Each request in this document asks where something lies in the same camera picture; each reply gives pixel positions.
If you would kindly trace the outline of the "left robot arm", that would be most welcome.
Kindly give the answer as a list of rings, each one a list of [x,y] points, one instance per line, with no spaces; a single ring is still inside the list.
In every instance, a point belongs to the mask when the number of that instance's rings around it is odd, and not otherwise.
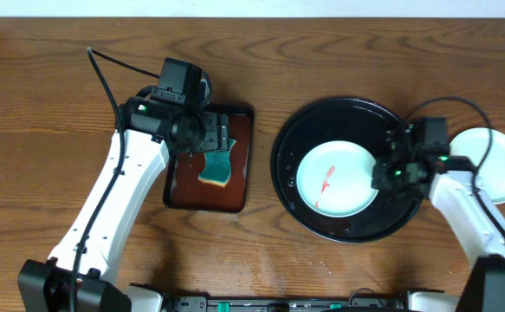
[[[117,109],[107,160],[68,233],[46,262],[28,260],[17,284],[28,311],[160,311],[149,286],[114,285],[122,251],[147,193],[179,153],[226,152],[229,117],[133,96]]]

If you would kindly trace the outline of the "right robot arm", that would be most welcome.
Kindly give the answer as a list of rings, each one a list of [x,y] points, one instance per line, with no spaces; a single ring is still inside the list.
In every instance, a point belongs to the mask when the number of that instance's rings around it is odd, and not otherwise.
[[[505,217],[482,188],[478,169],[443,142],[393,140],[376,160],[372,187],[412,191],[444,216],[472,271],[456,310],[505,311]]]

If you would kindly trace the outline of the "green yellow sponge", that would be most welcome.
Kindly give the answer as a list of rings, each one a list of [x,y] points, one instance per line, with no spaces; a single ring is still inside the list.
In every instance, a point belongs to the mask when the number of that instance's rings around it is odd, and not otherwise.
[[[204,154],[204,169],[198,175],[198,180],[205,184],[225,187],[232,174],[230,153],[236,144],[230,139],[229,149],[221,152],[207,152]]]

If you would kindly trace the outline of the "light green plate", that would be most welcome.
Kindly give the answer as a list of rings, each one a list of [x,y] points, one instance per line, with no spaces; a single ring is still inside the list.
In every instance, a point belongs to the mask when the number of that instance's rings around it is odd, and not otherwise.
[[[505,203],[505,134],[492,131],[492,145],[478,176],[494,204]],[[487,150],[489,130],[476,127],[459,133],[450,143],[450,154],[468,157],[478,165]]]
[[[297,191],[308,210],[330,218],[363,211],[378,195],[372,188],[375,158],[364,147],[329,141],[306,153],[296,173]]]

